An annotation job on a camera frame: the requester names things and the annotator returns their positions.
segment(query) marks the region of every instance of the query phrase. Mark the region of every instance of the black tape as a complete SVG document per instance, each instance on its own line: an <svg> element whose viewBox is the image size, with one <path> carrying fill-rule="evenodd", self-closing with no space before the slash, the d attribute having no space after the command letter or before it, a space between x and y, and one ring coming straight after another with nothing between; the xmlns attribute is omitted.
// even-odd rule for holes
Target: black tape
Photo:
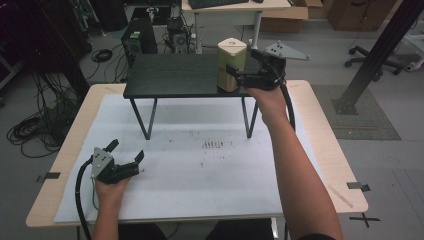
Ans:
<svg viewBox="0 0 424 240"><path fill-rule="evenodd" d="M380 222L381 220L378 218L369 218L365 216L365 213L362 213L362 217L349 217L350 220L360 220L364 221L367 228L370 227L369 221Z"/></svg>
<svg viewBox="0 0 424 240"><path fill-rule="evenodd" d="M60 176L60 172L48 172L44 175L44 177L38 176L36 182L43 183L46 179L58 179Z"/></svg>
<svg viewBox="0 0 424 240"><path fill-rule="evenodd" d="M371 191L371 188L368 186L368 184L362 185L361 182L350 182L350 183L347 183L347 187L349 189L361 189L362 192Z"/></svg>

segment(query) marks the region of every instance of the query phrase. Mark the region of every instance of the white paper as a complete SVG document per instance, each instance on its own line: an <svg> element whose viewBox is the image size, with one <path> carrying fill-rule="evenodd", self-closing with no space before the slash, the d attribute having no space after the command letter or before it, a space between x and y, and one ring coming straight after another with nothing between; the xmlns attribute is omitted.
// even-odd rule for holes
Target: white paper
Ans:
<svg viewBox="0 0 424 240"><path fill-rule="evenodd" d="M153 100L136 104L148 127ZM254 100L246 98L251 121ZM297 134L318 173L302 121ZM55 222L78 222L75 182L80 166L113 139L115 163L125 164L143 149L145 158L124 195L121 220L201 219L282 214L269 133L258 112L246 136L240 98L158 99L150 140L145 140L130 101L106 95L72 169ZM87 221L94 221L91 165L81 186Z"/></svg>

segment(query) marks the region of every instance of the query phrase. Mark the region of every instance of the small black table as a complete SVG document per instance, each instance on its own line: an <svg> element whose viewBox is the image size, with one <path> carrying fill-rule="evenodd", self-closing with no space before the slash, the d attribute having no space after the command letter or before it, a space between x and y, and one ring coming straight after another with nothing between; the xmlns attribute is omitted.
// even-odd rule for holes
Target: small black table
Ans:
<svg viewBox="0 0 424 240"><path fill-rule="evenodd" d="M245 71L257 72L259 64L247 56ZM228 93L217 86L218 60L216 54L145 54L134 61L124 91L129 99L146 140L150 139L158 98L241 97L247 137L252 136L258 111L255 103L251 124L244 98L250 95L239 88ZM153 98L154 104L146 131L134 99Z"/></svg>

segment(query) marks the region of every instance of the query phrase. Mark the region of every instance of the table leg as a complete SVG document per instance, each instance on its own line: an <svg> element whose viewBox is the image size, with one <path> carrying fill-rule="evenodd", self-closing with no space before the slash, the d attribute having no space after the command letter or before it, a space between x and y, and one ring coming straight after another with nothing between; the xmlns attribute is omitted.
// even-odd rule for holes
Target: table leg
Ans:
<svg viewBox="0 0 424 240"><path fill-rule="evenodd" d="M249 126L249 119L247 119L246 103L244 101L244 97L241 98L241 105L243 107L244 125L246 126L247 138L251 138L253 133L253 127L255 126L256 115L258 113L258 104L255 102L255 107L253 108L253 115L252 115L250 126Z"/></svg>
<svg viewBox="0 0 424 240"><path fill-rule="evenodd" d="M200 42L200 37L199 37L199 24L197 24L198 16L199 16L199 13L194 13L194 33L196 34L196 53L202 54L202 43Z"/></svg>
<svg viewBox="0 0 424 240"><path fill-rule="evenodd" d="M144 137L146 140L150 139L150 136L152 135L152 128L153 128L153 120L155 118L156 113L156 106L158 103L158 99L155 98L155 102L153 103L153 109L152 109L152 115L150 116L149 121L149 129L146 131L146 128L144 127L143 120L141 120L140 112L138 111L137 105L135 104L134 98L130 98L131 106L134 109L135 116L137 117L138 123L140 124L141 130L143 131Z"/></svg>
<svg viewBox="0 0 424 240"><path fill-rule="evenodd" d="M252 49L258 49L259 28L261 27L262 11L257 11L255 15L255 25L253 27Z"/></svg>

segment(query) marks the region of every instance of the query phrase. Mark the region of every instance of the gray floor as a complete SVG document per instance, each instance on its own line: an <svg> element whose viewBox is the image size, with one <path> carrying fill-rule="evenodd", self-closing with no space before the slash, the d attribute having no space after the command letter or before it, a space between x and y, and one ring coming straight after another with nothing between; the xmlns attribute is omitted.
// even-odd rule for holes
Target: gray floor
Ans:
<svg viewBox="0 0 424 240"><path fill-rule="evenodd" d="M418 32L423 28L424 24L419 24L414 31ZM228 37L240 38L241 29L205 28L202 30L202 43L216 45ZM381 30L376 33L361 33L355 45L370 49ZM162 42L163 28L157 27L155 31L158 42ZM252 28L246 27L243 41L247 42L251 34ZM93 49L111 49L120 44L117 35L109 33L106 37L99 37L93 34ZM311 55L311 61L308 62L289 61L287 79L304 79L311 84L347 85L359 68L358 65L343 67L343 63L350 57L347 49L356 36L353 32L335 32L325 21L308 21L300 34L261 33L259 48L262 49L276 40L283 40L285 44ZM411 49L401 47L398 55L393 58L407 63L416 56ZM106 71L107 64L101 64L99 71L89 80L90 84L111 82L115 64L111 64ZM86 76L93 73L95 67L96 64L91 62L89 55L81 60L81 68ZM370 220L367 227L365 221L350 219L362 217L361 213L341 214L345 238L424 239L424 69L402 72L399 76L385 70L380 81L369 85L369 90L402 140L339 140L358 181L368 184L371 189L365 193L369 203L365 216L379 220ZM0 97L5 102L5 106L0 108L0 239L57 239L58 236L60 239L76 239L75 228L33 229L25 224L42 186L36 179L49 171L55 154L40 159L24 157L18 146L7 141L6 133L36 111L36 93L31 75L27 72L16 76L0 91ZM26 146L25 150L37 153L40 149L41 143L35 141ZM171 239L202 239L213 228L213 224L181 223L178 232ZM283 226L284 220L278 219L280 233L283 232ZM161 227L165 234L170 234L176 223L161 224Z"/></svg>

